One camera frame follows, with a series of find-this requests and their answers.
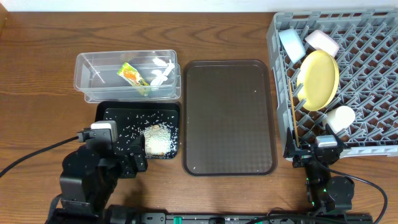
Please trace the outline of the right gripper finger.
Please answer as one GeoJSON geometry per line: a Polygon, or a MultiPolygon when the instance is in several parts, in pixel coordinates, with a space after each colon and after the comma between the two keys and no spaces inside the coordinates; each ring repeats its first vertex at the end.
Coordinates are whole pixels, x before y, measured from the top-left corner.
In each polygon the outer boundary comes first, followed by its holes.
{"type": "Polygon", "coordinates": [[[312,158],[311,145],[304,144],[297,146],[293,131],[287,128],[283,157],[285,159],[292,159],[293,168],[305,167],[312,158]]]}
{"type": "Polygon", "coordinates": [[[329,124],[325,125],[325,131],[327,135],[332,135],[337,142],[337,146],[341,148],[345,148],[346,144],[336,135],[336,133],[333,132],[332,128],[330,127],[329,124]]]}

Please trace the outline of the white cup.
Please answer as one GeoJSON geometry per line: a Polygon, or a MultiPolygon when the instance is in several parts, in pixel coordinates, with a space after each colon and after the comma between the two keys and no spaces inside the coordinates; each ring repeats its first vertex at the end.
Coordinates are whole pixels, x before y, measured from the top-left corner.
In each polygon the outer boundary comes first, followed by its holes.
{"type": "Polygon", "coordinates": [[[348,128],[355,120],[355,112],[349,106],[340,106],[326,114],[326,118],[322,121],[325,127],[329,125],[334,133],[348,128]]]}

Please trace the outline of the wooden chopstick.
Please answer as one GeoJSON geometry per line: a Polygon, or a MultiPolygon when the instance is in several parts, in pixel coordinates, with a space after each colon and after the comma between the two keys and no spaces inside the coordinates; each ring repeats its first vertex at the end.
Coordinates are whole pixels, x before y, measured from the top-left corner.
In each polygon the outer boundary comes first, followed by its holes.
{"type": "Polygon", "coordinates": [[[297,129],[297,120],[295,117],[294,97],[293,97],[291,79],[289,79],[289,78],[288,78],[288,86],[289,86],[290,104],[291,104],[291,109],[292,109],[292,119],[293,119],[293,123],[294,123],[295,142],[296,142],[297,147],[299,148],[300,141],[299,141],[299,135],[298,135],[298,129],[297,129]]]}

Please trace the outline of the yellow plate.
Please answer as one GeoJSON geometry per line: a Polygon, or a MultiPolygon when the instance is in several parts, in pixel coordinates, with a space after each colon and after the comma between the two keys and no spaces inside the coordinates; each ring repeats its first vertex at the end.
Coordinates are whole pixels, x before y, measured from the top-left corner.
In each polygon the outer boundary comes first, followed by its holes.
{"type": "Polygon", "coordinates": [[[318,111],[327,106],[336,95],[340,71],[336,60],[323,50],[310,53],[300,66],[297,76],[298,99],[305,100],[303,107],[318,111]]]}

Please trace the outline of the green orange snack wrapper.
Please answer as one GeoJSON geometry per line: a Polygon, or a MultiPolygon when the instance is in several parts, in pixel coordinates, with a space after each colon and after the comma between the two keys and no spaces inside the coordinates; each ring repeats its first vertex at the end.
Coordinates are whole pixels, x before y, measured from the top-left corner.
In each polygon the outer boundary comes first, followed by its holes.
{"type": "Polygon", "coordinates": [[[138,86],[138,92],[142,96],[147,96],[149,94],[150,90],[147,88],[149,84],[138,72],[138,70],[129,63],[125,62],[117,71],[117,74],[127,81],[131,86],[138,86]]]}

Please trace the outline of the clear plastic wrapper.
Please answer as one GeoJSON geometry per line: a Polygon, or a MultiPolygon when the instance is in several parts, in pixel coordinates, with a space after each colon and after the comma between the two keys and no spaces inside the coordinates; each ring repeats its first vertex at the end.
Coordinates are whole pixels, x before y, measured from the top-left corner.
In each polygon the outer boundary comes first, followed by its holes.
{"type": "Polygon", "coordinates": [[[159,58],[153,59],[153,62],[160,67],[166,67],[166,69],[162,72],[161,70],[153,70],[152,74],[155,75],[155,78],[150,82],[150,86],[160,86],[163,82],[168,80],[168,75],[175,68],[175,64],[172,63],[171,60],[165,62],[159,58]]]}

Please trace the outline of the white pink bowl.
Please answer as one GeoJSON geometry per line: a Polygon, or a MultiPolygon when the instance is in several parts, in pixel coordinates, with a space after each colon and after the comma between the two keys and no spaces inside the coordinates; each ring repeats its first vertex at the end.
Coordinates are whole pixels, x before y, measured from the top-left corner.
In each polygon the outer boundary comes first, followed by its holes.
{"type": "Polygon", "coordinates": [[[326,35],[321,30],[315,30],[308,36],[305,41],[315,50],[322,50],[335,57],[340,49],[340,46],[329,35],[326,35]]]}

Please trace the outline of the light blue bowl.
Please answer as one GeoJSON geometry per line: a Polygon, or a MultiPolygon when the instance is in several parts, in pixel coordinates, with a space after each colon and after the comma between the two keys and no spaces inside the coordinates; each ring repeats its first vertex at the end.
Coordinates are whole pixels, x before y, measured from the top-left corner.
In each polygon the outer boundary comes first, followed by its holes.
{"type": "Polygon", "coordinates": [[[305,56],[303,43],[294,29],[279,32],[279,39],[292,63],[297,63],[305,56]]]}

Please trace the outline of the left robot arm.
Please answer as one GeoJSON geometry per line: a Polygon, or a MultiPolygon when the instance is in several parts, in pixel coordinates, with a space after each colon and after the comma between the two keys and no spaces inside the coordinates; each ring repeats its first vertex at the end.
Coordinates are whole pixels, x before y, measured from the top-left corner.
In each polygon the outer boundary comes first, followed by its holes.
{"type": "Polygon", "coordinates": [[[64,158],[61,194],[49,209],[47,223],[141,223],[135,208],[108,205],[119,179],[133,179],[147,170],[145,137],[140,135],[118,152],[114,129],[84,129],[83,143],[64,158]]]}

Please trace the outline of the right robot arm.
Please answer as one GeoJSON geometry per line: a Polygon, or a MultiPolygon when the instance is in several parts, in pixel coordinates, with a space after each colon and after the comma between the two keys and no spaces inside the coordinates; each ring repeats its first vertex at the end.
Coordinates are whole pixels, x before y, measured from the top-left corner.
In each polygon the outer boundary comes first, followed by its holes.
{"type": "Polygon", "coordinates": [[[346,211],[352,209],[354,182],[343,175],[332,176],[329,166],[340,159],[345,144],[326,127],[324,136],[317,136],[314,144],[302,144],[299,147],[294,132],[287,129],[287,140],[283,157],[292,159],[294,168],[304,168],[307,176],[308,201],[313,210],[308,214],[318,217],[345,218],[346,211]]]}

